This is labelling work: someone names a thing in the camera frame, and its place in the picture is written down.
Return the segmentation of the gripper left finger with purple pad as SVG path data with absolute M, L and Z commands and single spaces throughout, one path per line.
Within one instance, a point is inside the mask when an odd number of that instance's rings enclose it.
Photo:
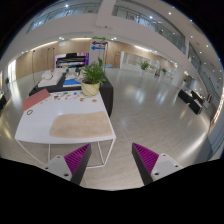
M 76 185 L 81 183 L 91 155 L 91 145 L 86 144 L 66 156 L 56 155 L 43 169 Z

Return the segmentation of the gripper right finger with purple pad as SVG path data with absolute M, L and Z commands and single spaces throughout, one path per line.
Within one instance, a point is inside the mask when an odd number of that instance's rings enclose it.
M 145 185 L 182 169 L 168 154 L 157 154 L 137 143 L 132 144 L 132 154 Z

